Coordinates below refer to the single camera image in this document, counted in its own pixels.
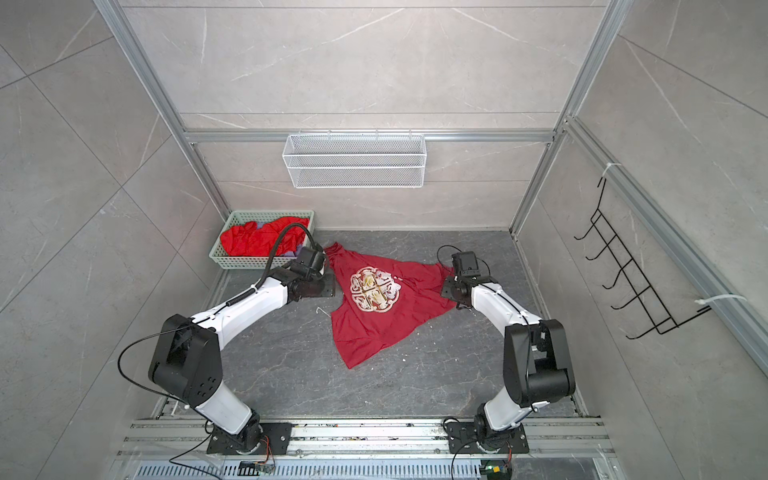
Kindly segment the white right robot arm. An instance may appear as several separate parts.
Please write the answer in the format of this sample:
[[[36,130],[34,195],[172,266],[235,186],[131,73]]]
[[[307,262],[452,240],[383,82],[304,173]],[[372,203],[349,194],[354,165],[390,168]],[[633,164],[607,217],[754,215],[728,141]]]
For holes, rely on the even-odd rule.
[[[481,313],[503,336],[504,387],[480,409],[485,429],[517,428],[534,411],[575,393],[565,327],[523,308],[489,277],[453,276],[442,296]]]

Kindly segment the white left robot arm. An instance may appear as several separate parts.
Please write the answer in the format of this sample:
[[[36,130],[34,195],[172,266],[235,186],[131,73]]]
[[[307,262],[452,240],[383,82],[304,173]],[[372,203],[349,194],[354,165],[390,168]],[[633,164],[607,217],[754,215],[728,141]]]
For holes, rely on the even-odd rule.
[[[304,298],[332,297],[335,275],[305,278],[288,269],[192,317],[174,315],[162,328],[148,377],[219,430],[240,436],[258,422],[255,411],[224,383],[222,350],[262,317]]]

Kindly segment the dark red printed t-shirt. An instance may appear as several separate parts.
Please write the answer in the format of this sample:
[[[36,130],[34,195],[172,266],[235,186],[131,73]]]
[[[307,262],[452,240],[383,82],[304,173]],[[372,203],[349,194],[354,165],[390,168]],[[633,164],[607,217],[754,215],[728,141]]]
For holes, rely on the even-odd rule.
[[[337,351],[352,369],[456,306],[442,296],[453,270],[364,255],[334,243],[325,249],[343,293],[330,314]]]

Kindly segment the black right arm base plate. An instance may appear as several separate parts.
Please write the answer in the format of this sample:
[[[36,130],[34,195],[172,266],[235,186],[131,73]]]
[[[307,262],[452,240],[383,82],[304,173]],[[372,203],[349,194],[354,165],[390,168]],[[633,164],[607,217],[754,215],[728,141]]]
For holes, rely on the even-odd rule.
[[[441,427],[447,436],[451,454],[528,454],[530,448],[523,426],[495,431],[475,421],[443,419]]]

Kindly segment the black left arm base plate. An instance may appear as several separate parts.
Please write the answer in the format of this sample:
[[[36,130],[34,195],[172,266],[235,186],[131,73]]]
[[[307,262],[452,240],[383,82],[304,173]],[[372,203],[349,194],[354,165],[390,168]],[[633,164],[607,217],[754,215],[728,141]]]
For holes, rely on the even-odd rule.
[[[207,454],[221,455],[285,455],[293,424],[288,422],[247,425],[233,435],[215,426],[207,446]]]

